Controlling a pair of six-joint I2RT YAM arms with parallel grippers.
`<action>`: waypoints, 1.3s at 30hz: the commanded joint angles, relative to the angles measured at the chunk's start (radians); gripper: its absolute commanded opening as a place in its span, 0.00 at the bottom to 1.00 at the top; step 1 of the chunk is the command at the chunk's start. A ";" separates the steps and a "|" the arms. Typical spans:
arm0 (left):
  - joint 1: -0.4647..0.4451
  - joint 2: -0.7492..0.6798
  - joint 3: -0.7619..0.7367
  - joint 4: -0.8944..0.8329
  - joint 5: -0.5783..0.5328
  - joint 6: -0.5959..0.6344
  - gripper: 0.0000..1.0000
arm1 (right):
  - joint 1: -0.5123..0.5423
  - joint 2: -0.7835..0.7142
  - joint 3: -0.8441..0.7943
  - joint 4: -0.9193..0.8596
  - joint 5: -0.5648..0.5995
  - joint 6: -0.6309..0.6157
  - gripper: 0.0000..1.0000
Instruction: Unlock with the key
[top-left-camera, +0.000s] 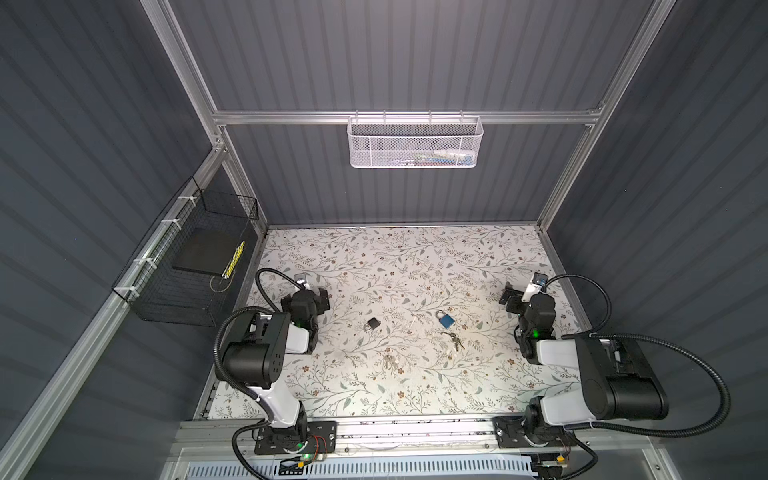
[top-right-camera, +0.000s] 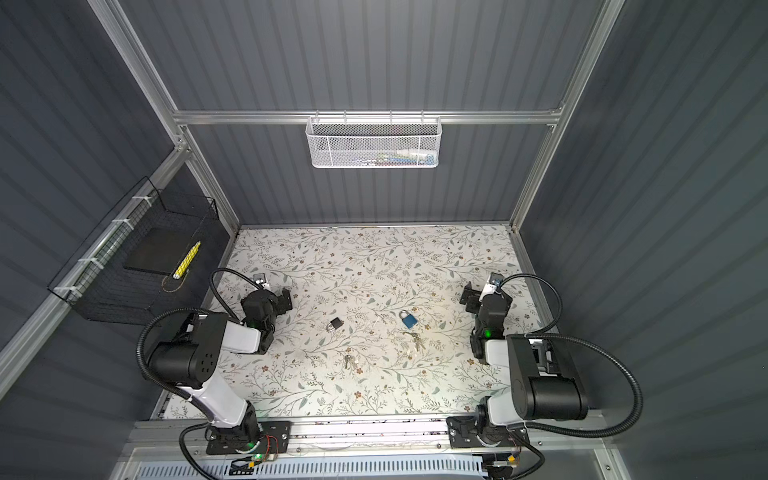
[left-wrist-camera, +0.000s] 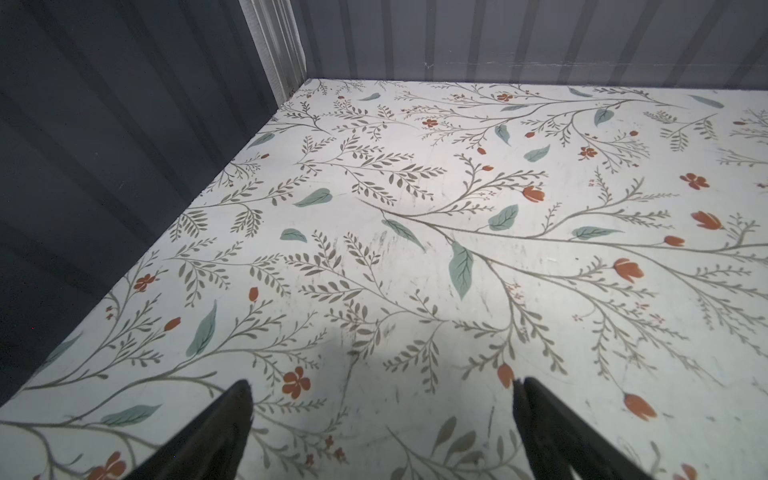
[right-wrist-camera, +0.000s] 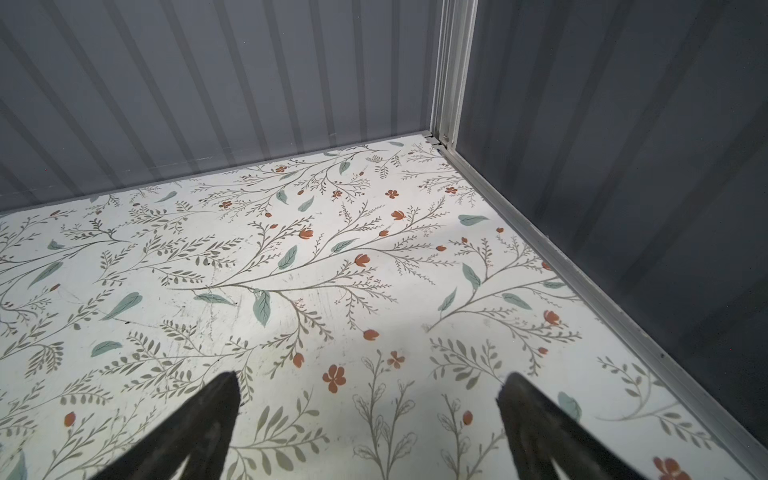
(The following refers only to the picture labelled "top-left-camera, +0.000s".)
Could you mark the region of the silver keys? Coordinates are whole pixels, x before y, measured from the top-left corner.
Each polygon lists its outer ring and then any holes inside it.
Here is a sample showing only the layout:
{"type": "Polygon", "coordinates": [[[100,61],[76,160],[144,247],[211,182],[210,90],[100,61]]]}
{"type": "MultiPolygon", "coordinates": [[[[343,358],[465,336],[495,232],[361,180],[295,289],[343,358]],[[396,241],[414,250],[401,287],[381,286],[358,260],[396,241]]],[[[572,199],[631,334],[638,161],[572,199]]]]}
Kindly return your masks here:
{"type": "Polygon", "coordinates": [[[401,374],[401,368],[393,355],[387,354],[384,356],[384,370],[393,374],[401,374]]]}

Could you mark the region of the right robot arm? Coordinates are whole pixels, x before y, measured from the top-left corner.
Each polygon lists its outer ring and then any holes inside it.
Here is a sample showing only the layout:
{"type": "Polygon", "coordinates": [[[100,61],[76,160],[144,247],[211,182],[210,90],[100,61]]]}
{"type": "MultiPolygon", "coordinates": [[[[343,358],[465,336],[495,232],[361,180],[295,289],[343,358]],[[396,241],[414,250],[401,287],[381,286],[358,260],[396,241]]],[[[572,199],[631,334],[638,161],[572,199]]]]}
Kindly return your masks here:
{"type": "Polygon", "coordinates": [[[535,446],[565,439],[564,427],[598,420],[661,420],[669,402],[638,342],[601,340],[588,334],[557,339],[554,298],[536,273],[523,290],[504,286],[499,303],[518,316],[513,336],[531,364],[578,371],[573,390],[533,397],[513,430],[535,446]]]}

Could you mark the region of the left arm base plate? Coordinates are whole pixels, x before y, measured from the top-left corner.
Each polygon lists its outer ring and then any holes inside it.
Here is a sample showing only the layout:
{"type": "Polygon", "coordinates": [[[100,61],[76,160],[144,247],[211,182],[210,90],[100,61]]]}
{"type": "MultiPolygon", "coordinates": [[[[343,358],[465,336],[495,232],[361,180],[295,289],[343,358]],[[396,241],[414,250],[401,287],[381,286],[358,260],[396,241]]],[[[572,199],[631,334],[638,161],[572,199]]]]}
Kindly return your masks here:
{"type": "Polygon", "coordinates": [[[310,421],[290,428],[265,427],[253,434],[256,455],[328,454],[336,448],[338,423],[310,421]]]}

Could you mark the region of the small black padlock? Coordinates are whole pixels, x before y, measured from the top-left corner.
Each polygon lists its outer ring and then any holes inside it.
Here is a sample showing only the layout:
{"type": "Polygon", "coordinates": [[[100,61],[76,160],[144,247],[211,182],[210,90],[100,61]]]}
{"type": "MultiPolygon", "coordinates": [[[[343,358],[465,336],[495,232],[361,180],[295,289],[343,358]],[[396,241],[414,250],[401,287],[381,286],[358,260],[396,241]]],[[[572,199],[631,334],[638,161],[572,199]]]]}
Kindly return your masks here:
{"type": "Polygon", "coordinates": [[[380,322],[378,319],[376,319],[376,318],[371,318],[371,319],[369,319],[369,320],[368,320],[368,321],[367,321],[367,322],[364,324],[364,330],[365,330],[366,332],[368,332],[368,331],[372,331],[372,330],[375,330],[376,328],[378,328],[380,325],[381,325],[381,322],[380,322]]]}

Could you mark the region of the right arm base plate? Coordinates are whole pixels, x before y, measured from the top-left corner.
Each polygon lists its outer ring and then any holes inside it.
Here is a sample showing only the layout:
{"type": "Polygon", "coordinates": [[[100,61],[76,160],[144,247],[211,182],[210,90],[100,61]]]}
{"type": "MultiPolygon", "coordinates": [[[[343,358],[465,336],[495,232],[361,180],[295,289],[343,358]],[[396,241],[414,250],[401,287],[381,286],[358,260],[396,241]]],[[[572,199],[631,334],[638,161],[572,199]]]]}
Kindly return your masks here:
{"type": "Polygon", "coordinates": [[[528,422],[523,416],[497,416],[491,421],[499,448],[570,448],[573,445],[561,427],[528,422]]]}

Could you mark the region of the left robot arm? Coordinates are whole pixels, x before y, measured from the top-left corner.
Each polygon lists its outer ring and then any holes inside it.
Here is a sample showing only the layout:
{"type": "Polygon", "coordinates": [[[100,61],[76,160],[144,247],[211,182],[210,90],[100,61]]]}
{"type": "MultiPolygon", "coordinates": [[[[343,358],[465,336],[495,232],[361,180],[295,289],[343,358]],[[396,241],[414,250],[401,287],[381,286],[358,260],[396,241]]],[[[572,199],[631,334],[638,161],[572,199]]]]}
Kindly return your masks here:
{"type": "Polygon", "coordinates": [[[300,289],[281,300],[283,310],[248,306],[236,310],[217,331],[213,347],[216,377],[264,412],[265,439],[290,451],[308,443],[310,426],[302,402],[281,379],[290,355],[309,355],[319,339],[318,318],[330,309],[326,289],[300,289]]]}

